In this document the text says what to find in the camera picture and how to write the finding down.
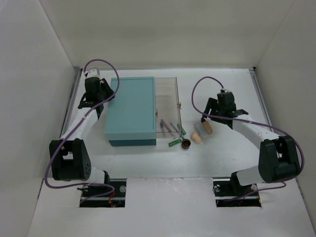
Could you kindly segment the beige foundation pump bottle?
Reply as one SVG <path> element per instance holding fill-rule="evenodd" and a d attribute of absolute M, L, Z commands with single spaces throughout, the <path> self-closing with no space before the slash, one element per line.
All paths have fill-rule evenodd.
<path fill-rule="evenodd" d="M 213 133 L 213 129 L 209 123 L 209 121 L 207 121 L 205 118 L 201 118 L 201 124 L 205 130 L 205 132 L 210 135 Z"/>

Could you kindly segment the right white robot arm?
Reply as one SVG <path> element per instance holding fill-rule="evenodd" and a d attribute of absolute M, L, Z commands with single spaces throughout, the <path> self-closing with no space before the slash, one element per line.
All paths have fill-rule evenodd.
<path fill-rule="evenodd" d="M 237 109 L 231 92 L 221 90 L 216 99 L 208 99 L 201 120 L 206 118 L 227 125 L 259 150 L 256 166 L 231 174 L 229 190 L 232 194 L 241 195 L 253 184 L 276 183 L 299 175 L 301 166 L 294 138 L 276 134 L 266 124 L 254 121 L 247 111 Z"/>

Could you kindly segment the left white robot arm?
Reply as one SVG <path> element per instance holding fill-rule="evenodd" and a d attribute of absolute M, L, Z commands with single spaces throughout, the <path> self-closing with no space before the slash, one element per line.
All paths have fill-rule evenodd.
<path fill-rule="evenodd" d="M 52 172 L 57 181 L 79 181 L 80 185 L 94 186 L 100 197 L 107 196 L 114 188 L 109 183 L 106 171 L 92 167 L 84 143 L 93 125 L 99 120 L 104 109 L 104 102 L 115 97 L 113 90 L 105 79 L 90 76 L 84 80 L 83 94 L 75 120 L 69 129 L 58 139 L 49 144 L 50 162 L 46 169 L 44 182 L 52 189 L 73 187 L 74 184 L 53 186 L 49 184 L 48 175 Z"/>

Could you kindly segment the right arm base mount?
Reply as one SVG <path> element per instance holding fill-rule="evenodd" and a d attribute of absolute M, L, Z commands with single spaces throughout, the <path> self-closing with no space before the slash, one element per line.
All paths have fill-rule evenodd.
<path fill-rule="evenodd" d="M 216 207 L 261 207 L 257 184 L 237 185 L 234 189 L 230 178 L 214 178 L 213 193 Z"/>

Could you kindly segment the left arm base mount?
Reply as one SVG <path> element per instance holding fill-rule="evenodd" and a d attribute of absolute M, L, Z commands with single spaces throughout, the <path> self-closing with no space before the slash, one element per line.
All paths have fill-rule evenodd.
<path fill-rule="evenodd" d="M 110 187 L 82 186 L 77 188 L 81 191 L 79 206 L 84 208 L 121 208 L 125 207 L 127 189 L 126 179 L 111 179 Z"/>

